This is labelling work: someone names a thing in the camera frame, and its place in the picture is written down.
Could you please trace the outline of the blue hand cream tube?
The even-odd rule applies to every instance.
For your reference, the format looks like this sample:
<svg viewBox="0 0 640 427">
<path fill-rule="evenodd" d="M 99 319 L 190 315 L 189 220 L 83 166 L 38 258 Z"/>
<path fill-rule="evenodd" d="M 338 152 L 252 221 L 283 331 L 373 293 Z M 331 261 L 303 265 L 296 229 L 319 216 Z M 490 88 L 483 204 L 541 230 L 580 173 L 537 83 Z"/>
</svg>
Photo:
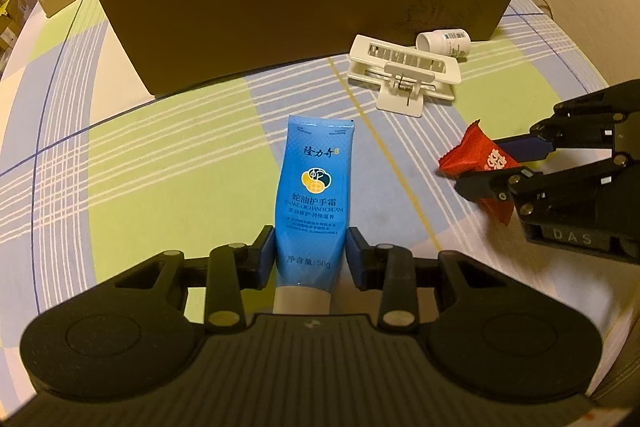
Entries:
<svg viewBox="0 0 640 427">
<path fill-rule="evenodd" d="M 288 118 L 274 207 L 274 313 L 330 311 L 349 221 L 354 131 L 348 119 Z"/>
</svg>

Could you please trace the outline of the red snack packet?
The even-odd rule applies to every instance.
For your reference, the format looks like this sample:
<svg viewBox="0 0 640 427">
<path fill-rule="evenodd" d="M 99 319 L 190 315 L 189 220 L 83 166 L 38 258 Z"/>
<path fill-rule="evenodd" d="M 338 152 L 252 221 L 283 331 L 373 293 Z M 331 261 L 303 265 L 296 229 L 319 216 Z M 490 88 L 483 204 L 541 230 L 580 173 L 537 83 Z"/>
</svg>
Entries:
<svg viewBox="0 0 640 427">
<path fill-rule="evenodd" d="M 520 164 L 480 129 L 478 120 L 466 128 L 461 142 L 438 160 L 438 170 L 457 178 L 466 172 L 485 172 Z"/>
</svg>

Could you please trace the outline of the small white pill bottle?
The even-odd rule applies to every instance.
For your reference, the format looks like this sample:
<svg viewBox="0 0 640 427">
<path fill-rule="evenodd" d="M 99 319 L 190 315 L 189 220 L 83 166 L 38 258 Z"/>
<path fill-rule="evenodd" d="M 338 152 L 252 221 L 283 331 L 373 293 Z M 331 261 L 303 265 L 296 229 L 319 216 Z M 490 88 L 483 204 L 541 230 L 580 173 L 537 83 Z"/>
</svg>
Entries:
<svg viewBox="0 0 640 427">
<path fill-rule="evenodd" d="M 465 58 L 471 52 L 471 38 L 461 28 L 424 31 L 416 36 L 416 48 L 427 53 Z"/>
</svg>

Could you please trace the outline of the white plastic rack holder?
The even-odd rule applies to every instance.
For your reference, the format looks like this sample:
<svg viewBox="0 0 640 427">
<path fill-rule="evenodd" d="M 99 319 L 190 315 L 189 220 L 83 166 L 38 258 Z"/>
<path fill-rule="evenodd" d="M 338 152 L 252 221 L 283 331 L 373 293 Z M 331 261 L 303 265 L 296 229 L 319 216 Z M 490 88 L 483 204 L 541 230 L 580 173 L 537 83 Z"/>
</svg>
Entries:
<svg viewBox="0 0 640 427">
<path fill-rule="evenodd" d="M 376 108 L 388 113 L 420 118 L 427 98 L 452 102 L 461 83 L 453 57 L 364 35 L 356 35 L 348 58 L 348 81 L 378 90 Z"/>
</svg>

